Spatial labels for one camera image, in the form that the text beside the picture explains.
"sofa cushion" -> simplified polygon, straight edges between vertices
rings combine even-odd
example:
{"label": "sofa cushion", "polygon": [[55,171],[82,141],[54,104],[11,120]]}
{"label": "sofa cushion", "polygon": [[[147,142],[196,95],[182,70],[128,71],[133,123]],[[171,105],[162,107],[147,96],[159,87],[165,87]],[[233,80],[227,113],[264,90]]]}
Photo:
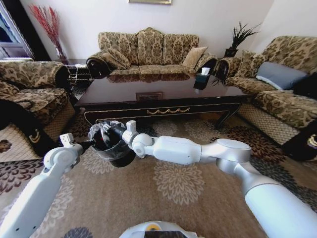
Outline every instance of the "sofa cushion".
{"label": "sofa cushion", "polygon": [[255,106],[284,123],[300,129],[317,118],[317,101],[291,91],[264,91],[254,98]]}
{"label": "sofa cushion", "polygon": [[100,32],[98,44],[101,51],[114,48],[123,53],[131,64],[138,65],[138,38],[136,34]]}
{"label": "sofa cushion", "polygon": [[163,65],[163,34],[148,27],[137,35],[139,65]]}
{"label": "sofa cushion", "polygon": [[249,95],[255,95],[262,91],[276,90],[272,85],[255,78],[232,77],[226,80],[226,85],[240,88],[242,92]]}
{"label": "sofa cushion", "polygon": [[188,52],[198,47],[199,37],[189,34],[166,34],[163,41],[163,64],[180,64]]}
{"label": "sofa cushion", "polygon": [[140,74],[139,67],[132,65],[129,69],[117,69],[114,70],[110,75],[129,75],[129,74]]}
{"label": "sofa cushion", "polygon": [[170,65],[142,65],[139,66],[140,74],[181,74],[195,73],[195,70],[191,68],[184,67],[179,64],[170,64]]}
{"label": "sofa cushion", "polygon": [[257,75],[261,64],[266,60],[266,56],[250,51],[243,51],[240,66],[236,77],[254,78]]}
{"label": "sofa cushion", "polygon": [[0,81],[0,99],[9,99],[18,92],[19,89],[14,85]]}
{"label": "sofa cushion", "polygon": [[207,50],[208,46],[205,47],[197,47],[197,48],[192,48],[184,62],[181,64],[182,66],[194,69],[197,62],[199,61],[199,59],[201,58],[201,56],[203,55],[203,53]]}
{"label": "sofa cushion", "polygon": [[131,63],[130,63],[129,59],[120,51],[117,51],[116,49],[109,48],[108,52],[112,55],[112,57],[116,61],[118,61],[120,64],[122,64],[125,69],[128,69],[131,67]]}
{"label": "sofa cushion", "polygon": [[47,125],[65,107],[68,96],[63,88],[23,89],[10,97],[9,100],[33,102],[33,105],[28,102],[19,104],[33,112],[43,125]]}
{"label": "sofa cushion", "polygon": [[267,60],[312,74],[317,71],[317,37],[279,36],[263,51]]}

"throw pillow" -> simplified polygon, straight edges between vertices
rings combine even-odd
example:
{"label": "throw pillow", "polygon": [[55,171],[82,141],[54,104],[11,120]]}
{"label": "throw pillow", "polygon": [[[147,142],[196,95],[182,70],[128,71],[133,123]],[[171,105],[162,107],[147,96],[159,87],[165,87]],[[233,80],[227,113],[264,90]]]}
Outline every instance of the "throw pillow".
{"label": "throw pillow", "polygon": [[307,74],[297,69],[277,63],[264,62],[257,74],[257,79],[264,81],[278,90],[289,90]]}
{"label": "throw pillow", "polygon": [[126,69],[122,64],[116,61],[109,52],[103,53],[102,58],[115,69]]}
{"label": "throw pillow", "polygon": [[131,63],[128,58],[121,52],[117,51],[116,49],[109,48],[108,52],[112,55],[112,57],[122,64],[126,69],[131,67]]}
{"label": "throw pillow", "polygon": [[293,87],[293,92],[297,95],[306,96],[317,100],[317,73],[308,75]]}
{"label": "throw pillow", "polygon": [[181,65],[185,66],[187,68],[194,69],[198,60],[203,55],[203,53],[207,50],[207,48],[208,48],[207,46],[206,47],[192,48],[188,52],[184,62]]}
{"label": "throw pillow", "polygon": [[261,64],[266,61],[262,54],[256,54],[250,51],[242,52],[242,59],[235,77],[254,78]]}

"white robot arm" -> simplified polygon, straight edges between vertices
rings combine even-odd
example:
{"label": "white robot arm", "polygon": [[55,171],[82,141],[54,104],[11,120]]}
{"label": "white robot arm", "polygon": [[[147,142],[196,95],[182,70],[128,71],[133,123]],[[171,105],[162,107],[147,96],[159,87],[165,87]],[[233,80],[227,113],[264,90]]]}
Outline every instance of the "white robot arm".
{"label": "white robot arm", "polygon": [[[317,237],[317,214],[281,184],[261,175],[249,163],[251,148],[247,144],[218,139],[199,145],[184,138],[150,137],[136,132],[135,121],[129,121],[127,129],[119,134],[141,158],[153,155],[159,160],[184,165],[216,163],[225,173],[237,175],[242,180],[247,205],[269,237]],[[0,238],[29,237],[43,221],[58,192],[61,176],[84,151],[81,145],[73,144],[71,134],[62,135],[61,139],[64,147],[55,148],[45,156],[47,169],[23,190],[0,227]],[[133,231],[128,229],[121,238],[131,237]]]}

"vase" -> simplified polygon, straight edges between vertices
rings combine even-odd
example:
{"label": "vase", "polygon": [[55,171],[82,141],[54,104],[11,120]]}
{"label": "vase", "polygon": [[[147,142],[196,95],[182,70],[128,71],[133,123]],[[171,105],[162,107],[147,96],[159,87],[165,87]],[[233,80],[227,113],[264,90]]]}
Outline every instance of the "vase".
{"label": "vase", "polygon": [[61,61],[62,63],[66,64],[67,63],[67,58],[63,52],[63,49],[60,45],[59,42],[56,43],[55,45],[55,48],[56,48],[56,54],[57,54],[57,57],[59,59],[59,61]]}
{"label": "vase", "polygon": [[237,51],[238,51],[237,49],[232,49],[232,48],[226,49],[226,52],[224,53],[224,57],[234,57]]}

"floral sofa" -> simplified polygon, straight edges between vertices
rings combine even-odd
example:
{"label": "floral sofa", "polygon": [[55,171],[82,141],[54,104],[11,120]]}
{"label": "floral sofa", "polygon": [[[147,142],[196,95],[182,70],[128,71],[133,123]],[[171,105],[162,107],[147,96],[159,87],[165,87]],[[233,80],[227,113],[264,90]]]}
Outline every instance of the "floral sofa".
{"label": "floral sofa", "polygon": [[[280,36],[262,52],[269,62],[282,64],[312,74],[317,71],[317,37]],[[239,87],[251,95],[239,114],[280,145],[285,144],[317,118],[317,101],[279,91],[255,78],[235,77],[240,58],[223,58],[216,67],[216,76],[226,85]]]}
{"label": "floral sofa", "polygon": [[75,115],[59,62],[0,62],[0,162],[42,157]]}
{"label": "floral sofa", "polygon": [[[205,53],[194,69],[180,65],[190,49],[198,47],[199,37],[163,34],[151,27],[137,34],[101,32],[98,42],[100,51],[87,59],[87,66],[94,78],[109,76],[113,82],[182,80],[202,67],[213,69],[217,62],[216,56]],[[109,48],[123,53],[132,66],[126,70],[111,68],[102,56]]]}

